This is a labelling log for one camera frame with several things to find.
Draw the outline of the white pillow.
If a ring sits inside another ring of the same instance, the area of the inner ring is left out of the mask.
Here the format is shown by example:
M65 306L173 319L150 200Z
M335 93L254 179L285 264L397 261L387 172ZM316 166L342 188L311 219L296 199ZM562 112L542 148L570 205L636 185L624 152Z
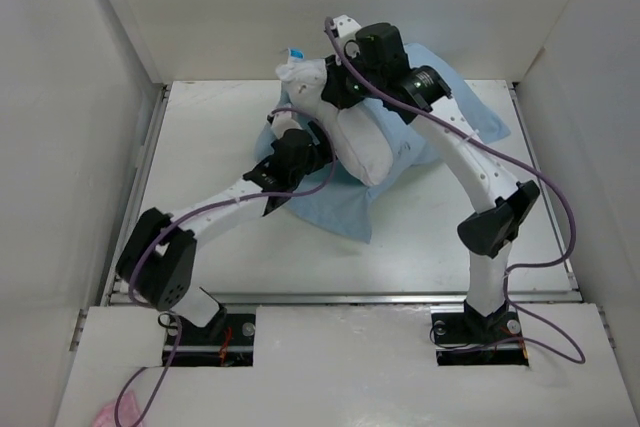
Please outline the white pillow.
M338 110L321 99L327 78L325 62L290 58L275 73L291 105L326 129L347 172L368 187L381 184L393 165L389 142L363 103Z

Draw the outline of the light blue pillowcase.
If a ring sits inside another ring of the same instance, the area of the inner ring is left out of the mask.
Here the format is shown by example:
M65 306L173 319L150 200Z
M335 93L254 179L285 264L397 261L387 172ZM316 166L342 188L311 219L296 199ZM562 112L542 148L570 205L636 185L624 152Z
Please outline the light blue pillowcase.
M411 67L430 66L443 77L478 140L490 144L511 134L443 59L421 44L405 44L404 49ZM431 164L439 160L439 154L419 131L383 107L381 100L365 99L341 111L321 101L325 71L324 59L303 60L298 52L275 69L281 82L277 106L290 104L319 120L329 132L339 160L326 187L311 196L289 200L284 207L316 227L369 243L370 205L408 168ZM292 121L293 114L287 112L276 114L275 129L266 124L256 141L257 160L272 152L276 133L284 133L285 126L293 126Z

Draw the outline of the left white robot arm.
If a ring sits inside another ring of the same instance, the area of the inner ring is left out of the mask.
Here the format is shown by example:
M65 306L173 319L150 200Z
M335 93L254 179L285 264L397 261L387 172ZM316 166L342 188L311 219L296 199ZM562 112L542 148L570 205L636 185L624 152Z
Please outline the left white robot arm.
M288 129L272 152L231 187L183 211L143 212L120 254L116 274L130 298L158 312L174 313L205 344L223 334L223 306L192 284L198 249L239 225L261 219L294 198L312 195L327 181L301 191L302 181L329 165L334 146L321 127Z

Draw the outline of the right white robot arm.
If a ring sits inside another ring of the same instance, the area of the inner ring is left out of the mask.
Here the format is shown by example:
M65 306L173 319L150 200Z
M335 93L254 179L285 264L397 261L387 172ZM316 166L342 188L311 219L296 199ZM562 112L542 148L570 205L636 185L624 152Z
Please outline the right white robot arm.
M462 83L441 64L412 65L400 32L388 22L362 26L348 16L328 18L334 49L325 60L321 104L330 109L338 157L366 185L391 171L390 144L364 118L361 104L378 99L405 124L424 118L423 131L473 207L457 232L469 251L470 284L463 317L466 334L484 341L500 327L507 308L504 279L511 244L540 189L521 182L488 151L459 103Z

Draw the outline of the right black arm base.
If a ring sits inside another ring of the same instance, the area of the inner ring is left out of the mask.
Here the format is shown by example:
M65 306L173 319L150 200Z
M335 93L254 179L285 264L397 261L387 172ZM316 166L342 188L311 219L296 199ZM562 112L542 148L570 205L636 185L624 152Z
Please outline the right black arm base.
M528 366L517 312L503 305L483 317L466 303L430 310L429 338L440 367Z

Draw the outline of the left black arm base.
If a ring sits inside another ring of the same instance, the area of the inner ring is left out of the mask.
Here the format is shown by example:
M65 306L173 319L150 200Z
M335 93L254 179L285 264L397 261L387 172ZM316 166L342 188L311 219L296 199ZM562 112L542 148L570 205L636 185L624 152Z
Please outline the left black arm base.
M212 320L199 327L176 312L160 313L157 324L164 329L161 365L171 367L251 367L254 361L256 314L217 308Z

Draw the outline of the blue white pillow tag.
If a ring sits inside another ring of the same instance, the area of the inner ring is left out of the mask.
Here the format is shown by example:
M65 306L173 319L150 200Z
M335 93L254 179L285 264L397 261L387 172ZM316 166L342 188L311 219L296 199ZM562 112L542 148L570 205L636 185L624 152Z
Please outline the blue white pillow tag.
M295 48L288 48L287 49L287 54L288 57L291 59L297 59L297 60L304 60L305 59L305 55L302 51L295 49Z

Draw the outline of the pink cloth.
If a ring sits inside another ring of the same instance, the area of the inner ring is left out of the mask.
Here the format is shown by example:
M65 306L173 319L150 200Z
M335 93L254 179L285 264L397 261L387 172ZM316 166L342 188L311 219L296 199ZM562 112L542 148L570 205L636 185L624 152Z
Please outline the pink cloth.
M120 403L116 400L105 404L97 413L92 422L93 427L116 427L115 413L121 426L132 426L141 417L141 410L133 391L127 391Z

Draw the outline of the aluminium left rail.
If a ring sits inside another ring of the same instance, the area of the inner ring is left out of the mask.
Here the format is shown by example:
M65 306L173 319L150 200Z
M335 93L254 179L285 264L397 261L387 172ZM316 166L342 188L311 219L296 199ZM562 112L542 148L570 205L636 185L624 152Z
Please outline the aluminium left rail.
M143 118L142 130L134 140L131 175L130 179L125 183L121 195L111 245L107 252L104 271L96 294L96 306L109 306L112 294L116 290L118 284L116 277L117 260L140 212L171 88L172 84L165 84L160 88L153 108Z

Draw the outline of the aluminium rail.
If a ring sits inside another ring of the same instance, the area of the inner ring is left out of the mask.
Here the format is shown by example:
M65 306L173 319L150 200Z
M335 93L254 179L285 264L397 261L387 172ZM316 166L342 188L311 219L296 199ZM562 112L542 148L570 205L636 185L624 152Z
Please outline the aluminium rail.
M142 130L134 140L131 175L130 179L125 183L121 195L111 245L107 252L104 271L96 294L96 306L109 306L112 294L116 290L118 284L116 277L117 260L140 212L171 88L172 84L165 84L160 88L153 108L143 118Z
M436 294L292 294L292 293L214 293L213 297L229 305L386 305L386 304L459 304L462 293ZM579 291L510 293L516 303L580 303Z

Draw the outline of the aluminium front rail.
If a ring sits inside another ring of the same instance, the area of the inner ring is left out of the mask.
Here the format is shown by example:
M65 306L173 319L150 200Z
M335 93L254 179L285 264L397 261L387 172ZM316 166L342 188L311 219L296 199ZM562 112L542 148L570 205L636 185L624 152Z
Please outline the aluminium front rail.
M462 293L436 294L292 294L292 293L214 293L213 297L229 305L386 305L386 304L459 304ZM579 291L510 293L516 303L580 303Z

